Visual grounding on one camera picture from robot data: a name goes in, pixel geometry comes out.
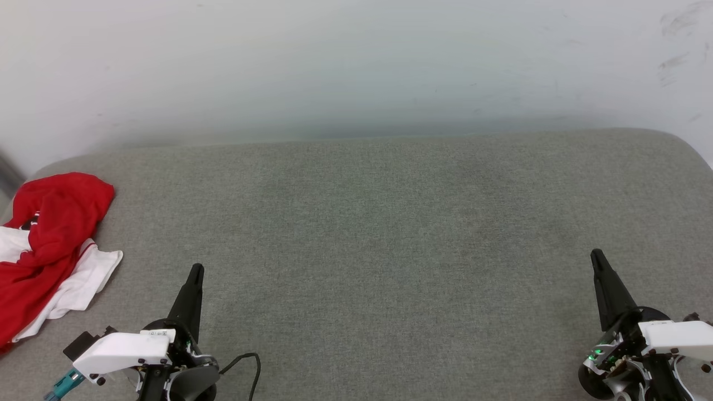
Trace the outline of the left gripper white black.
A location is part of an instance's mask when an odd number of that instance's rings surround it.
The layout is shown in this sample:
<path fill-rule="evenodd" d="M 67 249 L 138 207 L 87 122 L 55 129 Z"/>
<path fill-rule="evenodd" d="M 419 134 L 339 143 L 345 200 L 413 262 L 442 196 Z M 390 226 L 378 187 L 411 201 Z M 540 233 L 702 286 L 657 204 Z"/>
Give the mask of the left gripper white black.
<path fill-rule="evenodd" d="M 114 373 L 134 376 L 139 400 L 214 400 L 219 366 L 198 348 L 203 279 L 203 265 L 193 264 L 168 319 L 138 333 L 110 326 L 102 336 L 81 333 L 73 342 L 74 370 L 96 385 Z"/>

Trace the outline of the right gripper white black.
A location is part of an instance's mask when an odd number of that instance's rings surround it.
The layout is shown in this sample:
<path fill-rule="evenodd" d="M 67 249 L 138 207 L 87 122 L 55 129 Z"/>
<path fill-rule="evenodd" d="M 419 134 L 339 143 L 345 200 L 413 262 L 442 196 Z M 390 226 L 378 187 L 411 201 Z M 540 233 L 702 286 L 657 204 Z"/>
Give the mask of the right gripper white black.
<path fill-rule="evenodd" d="M 645 320 L 659 311 L 638 307 L 601 249 L 590 253 L 603 337 L 579 368 L 581 388 L 595 399 L 704 399 L 685 385 L 684 360 L 711 372 L 711 323 Z"/>

